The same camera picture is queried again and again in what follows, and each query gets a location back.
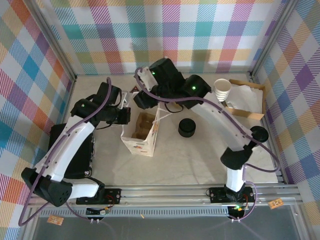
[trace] white table surface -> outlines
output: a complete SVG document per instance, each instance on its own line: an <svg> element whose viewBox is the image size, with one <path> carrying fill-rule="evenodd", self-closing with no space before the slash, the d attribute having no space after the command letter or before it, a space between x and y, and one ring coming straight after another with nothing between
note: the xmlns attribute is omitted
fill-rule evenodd
<svg viewBox="0 0 320 240"><path fill-rule="evenodd" d="M210 86L219 78L248 81L244 73L199 74ZM79 76L70 99L68 114L74 104L98 91L106 75ZM135 85L133 74L109 76L112 85L130 91ZM183 138L178 133L178 124L183 118L196 123L195 134ZM236 117L244 126L251 128L260 121ZM98 127L106 126L101 122ZM185 109L160 121L153 157L133 155L122 143L122 127L113 125L95 130L95 159L92 176L106 185L151 185L151 184L224 184L226 167L220 156L227 148L217 132L201 117ZM273 169L272 159L261 147L256 147L249 163L261 168ZM252 168L246 171L246 180L254 183L277 183L275 173L264 173Z"/></svg>

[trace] white tissue paper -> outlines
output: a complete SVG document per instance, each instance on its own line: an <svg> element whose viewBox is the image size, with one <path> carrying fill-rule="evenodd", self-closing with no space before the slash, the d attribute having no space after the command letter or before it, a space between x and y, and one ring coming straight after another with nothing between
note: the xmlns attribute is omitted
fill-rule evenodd
<svg viewBox="0 0 320 240"><path fill-rule="evenodd" d="M229 108L240 109L251 113L262 113L263 91L247 85L232 84L226 105Z"/></svg>

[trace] colorful checkered fabric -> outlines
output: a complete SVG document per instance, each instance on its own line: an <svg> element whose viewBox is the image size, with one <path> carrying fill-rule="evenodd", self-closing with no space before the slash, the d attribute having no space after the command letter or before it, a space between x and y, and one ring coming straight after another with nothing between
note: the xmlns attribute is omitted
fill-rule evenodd
<svg viewBox="0 0 320 240"><path fill-rule="evenodd" d="M22 0L0 1L0 240L14 240L29 192L20 174L46 153L71 81Z"/></svg>
<svg viewBox="0 0 320 240"><path fill-rule="evenodd" d="M37 0L77 74L247 72L286 0Z"/></svg>
<svg viewBox="0 0 320 240"><path fill-rule="evenodd" d="M257 76L286 174L319 237L320 1L299 1Z"/></svg>

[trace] plaid wall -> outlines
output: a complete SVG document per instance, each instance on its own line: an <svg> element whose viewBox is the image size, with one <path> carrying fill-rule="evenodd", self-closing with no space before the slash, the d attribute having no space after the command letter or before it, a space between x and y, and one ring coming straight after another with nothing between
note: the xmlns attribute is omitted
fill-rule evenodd
<svg viewBox="0 0 320 240"><path fill-rule="evenodd" d="M257 74L290 183L320 239L320 1L300 0Z"/></svg>
<svg viewBox="0 0 320 240"><path fill-rule="evenodd" d="M14 240L29 189L20 176L46 153L71 81L22 0L0 1L0 240Z"/></svg>
<svg viewBox="0 0 320 240"><path fill-rule="evenodd" d="M286 0L37 0L78 74L247 72Z"/></svg>

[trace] cardboard tray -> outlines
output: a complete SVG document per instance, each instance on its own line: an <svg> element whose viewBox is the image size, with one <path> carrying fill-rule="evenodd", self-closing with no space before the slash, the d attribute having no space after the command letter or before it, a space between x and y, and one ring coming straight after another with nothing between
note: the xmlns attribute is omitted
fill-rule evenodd
<svg viewBox="0 0 320 240"><path fill-rule="evenodd" d="M266 87L261 84L252 83L248 81L240 81L230 79L230 83L238 86L247 85L250 88L259 89L263 91L262 94L262 113L244 111L240 109L230 108L225 105L225 108L229 110L229 112L234 116L245 117L249 119L261 120L262 117L266 114Z"/></svg>

